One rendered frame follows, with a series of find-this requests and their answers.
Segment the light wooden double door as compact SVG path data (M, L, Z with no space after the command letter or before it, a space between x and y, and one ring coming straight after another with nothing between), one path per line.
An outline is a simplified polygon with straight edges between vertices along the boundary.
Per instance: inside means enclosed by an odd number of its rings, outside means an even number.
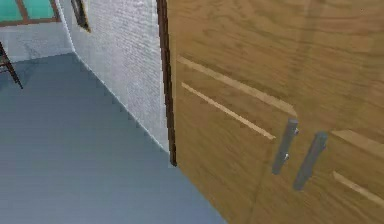
M384 0L168 0L167 13L174 155L227 224L384 224Z

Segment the dark brown wooden chair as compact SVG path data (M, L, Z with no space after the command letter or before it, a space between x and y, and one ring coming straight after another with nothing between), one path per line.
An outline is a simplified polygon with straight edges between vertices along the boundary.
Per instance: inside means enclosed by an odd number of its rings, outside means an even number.
M4 71L9 72L11 77L13 78L14 82L16 84L18 84L20 86L20 88L23 88L21 81L20 81L16 71L14 70L14 67L13 67L10 59L8 58L7 53L6 53L1 42L0 42L0 67L5 67Z

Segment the brown framed window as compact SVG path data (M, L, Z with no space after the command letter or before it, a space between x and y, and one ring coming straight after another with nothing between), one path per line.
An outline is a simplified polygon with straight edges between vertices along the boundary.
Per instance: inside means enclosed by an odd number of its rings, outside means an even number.
M0 0L0 27L60 21L55 0Z

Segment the dark framed wall picture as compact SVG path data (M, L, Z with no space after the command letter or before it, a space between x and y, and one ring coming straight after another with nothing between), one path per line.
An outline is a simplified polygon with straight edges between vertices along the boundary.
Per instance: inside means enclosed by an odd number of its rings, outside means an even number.
M83 0L71 0L77 24L87 32L91 32L86 16Z

